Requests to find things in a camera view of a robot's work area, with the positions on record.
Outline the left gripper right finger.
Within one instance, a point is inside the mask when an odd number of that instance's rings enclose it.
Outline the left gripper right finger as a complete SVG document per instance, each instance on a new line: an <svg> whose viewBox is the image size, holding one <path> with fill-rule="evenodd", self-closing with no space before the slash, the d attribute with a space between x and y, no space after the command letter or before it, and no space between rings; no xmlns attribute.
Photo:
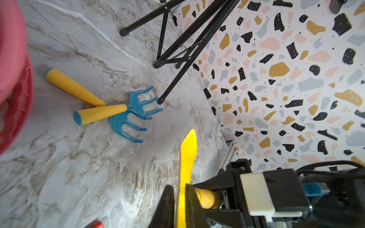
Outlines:
<svg viewBox="0 0 365 228"><path fill-rule="evenodd" d="M210 228L195 188L191 184L185 185L185 222L187 228Z"/></svg>

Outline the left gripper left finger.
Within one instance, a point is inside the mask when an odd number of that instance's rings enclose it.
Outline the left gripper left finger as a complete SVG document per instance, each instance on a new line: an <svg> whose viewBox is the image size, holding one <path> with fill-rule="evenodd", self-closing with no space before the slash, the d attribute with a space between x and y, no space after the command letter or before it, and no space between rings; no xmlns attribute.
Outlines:
<svg viewBox="0 0 365 228"><path fill-rule="evenodd" d="M166 185L148 228L174 228L174 188Z"/></svg>

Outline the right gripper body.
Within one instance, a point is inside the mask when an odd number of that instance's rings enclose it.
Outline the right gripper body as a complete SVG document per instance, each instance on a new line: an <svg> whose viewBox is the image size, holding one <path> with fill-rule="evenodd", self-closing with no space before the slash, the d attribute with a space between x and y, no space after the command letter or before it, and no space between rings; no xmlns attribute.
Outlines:
<svg viewBox="0 0 365 228"><path fill-rule="evenodd" d="M253 173L247 159L230 162L209 180L194 185L221 197L217 209L205 209L209 222L229 228L265 228L312 212L312 205L293 169Z"/></svg>

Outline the yellow scoop yellow handle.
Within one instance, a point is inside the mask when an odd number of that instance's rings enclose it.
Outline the yellow scoop yellow handle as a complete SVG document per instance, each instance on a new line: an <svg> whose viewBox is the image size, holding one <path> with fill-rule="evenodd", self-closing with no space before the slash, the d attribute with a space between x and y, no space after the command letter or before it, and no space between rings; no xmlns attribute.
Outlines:
<svg viewBox="0 0 365 228"><path fill-rule="evenodd" d="M180 171L179 171L179 187L177 196L177 212L175 227L186 227L185 216L185 185L191 183L191 175L193 171L194 161L197 156L197 137L196 131L191 129L184 138L180 147ZM198 201L203 209L219 209L222 205L219 194L207 189L195 189Z"/></svg>

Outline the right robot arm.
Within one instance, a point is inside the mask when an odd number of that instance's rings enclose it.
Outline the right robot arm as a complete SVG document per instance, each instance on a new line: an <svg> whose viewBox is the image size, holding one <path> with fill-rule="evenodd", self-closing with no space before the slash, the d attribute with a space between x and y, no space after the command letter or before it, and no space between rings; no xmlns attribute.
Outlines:
<svg viewBox="0 0 365 228"><path fill-rule="evenodd" d="M325 161L297 170L254 173L248 160L229 162L216 176L195 185L210 223L228 228L362 228L365 168Z"/></svg>

